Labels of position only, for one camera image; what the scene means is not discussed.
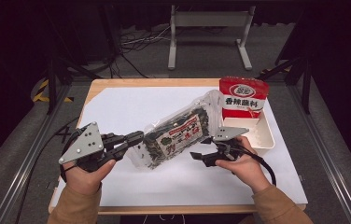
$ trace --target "metal bracket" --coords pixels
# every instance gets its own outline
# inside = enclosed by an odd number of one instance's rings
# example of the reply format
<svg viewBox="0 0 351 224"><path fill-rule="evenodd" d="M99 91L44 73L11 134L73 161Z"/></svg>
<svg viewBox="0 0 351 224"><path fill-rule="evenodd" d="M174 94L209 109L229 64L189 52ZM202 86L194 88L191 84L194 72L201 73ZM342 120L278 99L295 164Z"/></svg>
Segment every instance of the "metal bracket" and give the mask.
<svg viewBox="0 0 351 224"><path fill-rule="evenodd" d="M248 128L219 127L216 134L213 136L213 141L220 142L231 140L240 134L248 132Z"/></svg>
<svg viewBox="0 0 351 224"><path fill-rule="evenodd" d="M104 149L97 122L92 122L59 159L59 164L74 161Z"/></svg>

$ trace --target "white tray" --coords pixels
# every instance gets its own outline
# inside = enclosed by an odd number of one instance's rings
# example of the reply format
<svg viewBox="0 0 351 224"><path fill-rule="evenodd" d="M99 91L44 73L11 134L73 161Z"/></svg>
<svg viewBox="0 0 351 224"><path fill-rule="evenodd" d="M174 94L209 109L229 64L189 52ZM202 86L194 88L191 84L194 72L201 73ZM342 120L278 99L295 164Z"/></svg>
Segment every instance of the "white tray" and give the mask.
<svg viewBox="0 0 351 224"><path fill-rule="evenodd" d="M274 137L264 110L257 119L225 118L224 126L248 128L249 132L244 133L243 136L248 138L251 146L257 150L260 156L274 147Z"/></svg>

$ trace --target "person's left hand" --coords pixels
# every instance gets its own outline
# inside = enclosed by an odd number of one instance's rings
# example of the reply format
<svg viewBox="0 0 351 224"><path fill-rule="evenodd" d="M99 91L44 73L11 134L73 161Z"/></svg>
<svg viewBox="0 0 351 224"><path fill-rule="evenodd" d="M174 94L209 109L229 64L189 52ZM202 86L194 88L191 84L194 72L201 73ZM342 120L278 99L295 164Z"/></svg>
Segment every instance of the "person's left hand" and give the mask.
<svg viewBox="0 0 351 224"><path fill-rule="evenodd" d="M111 172L115 163L115 160L108 161L98 170L91 173L84 171L79 167L74 167L65 172L67 186L80 194L92 195L100 188L101 181L109 174L109 172ZM73 162L70 161L65 163L63 168L66 170L73 165Z"/></svg>

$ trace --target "sleeve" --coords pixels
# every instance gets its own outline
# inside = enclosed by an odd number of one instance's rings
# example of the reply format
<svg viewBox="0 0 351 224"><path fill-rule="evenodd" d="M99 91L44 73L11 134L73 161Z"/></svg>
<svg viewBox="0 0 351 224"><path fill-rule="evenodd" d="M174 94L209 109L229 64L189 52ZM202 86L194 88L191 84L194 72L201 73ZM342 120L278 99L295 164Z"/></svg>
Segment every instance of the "sleeve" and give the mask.
<svg viewBox="0 0 351 224"><path fill-rule="evenodd" d="M313 223L301 208L274 185L256 193L252 198L265 224Z"/></svg>
<svg viewBox="0 0 351 224"><path fill-rule="evenodd" d="M49 215L48 224L55 223L96 223L101 188L95 194L84 195L65 186L60 199Z"/></svg>

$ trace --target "seaweed snack bag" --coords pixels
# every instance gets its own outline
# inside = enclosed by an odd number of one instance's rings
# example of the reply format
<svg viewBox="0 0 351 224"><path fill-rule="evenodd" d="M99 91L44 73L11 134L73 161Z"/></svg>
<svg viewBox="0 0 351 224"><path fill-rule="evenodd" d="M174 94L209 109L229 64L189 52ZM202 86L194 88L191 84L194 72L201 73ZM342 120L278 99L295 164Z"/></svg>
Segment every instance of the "seaweed snack bag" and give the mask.
<svg viewBox="0 0 351 224"><path fill-rule="evenodd" d="M223 94L207 92L173 114L149 124L144 140L126 155L137 168L155 169L185 148L214 135L222 125Z"/></svg>
<svg viewBox="0 0 351 224"><path fill-rule="evenodd" d="M269 92L269 85L255 78L223 77L219 90L224 94L223 118L257 118Z"/></svg>

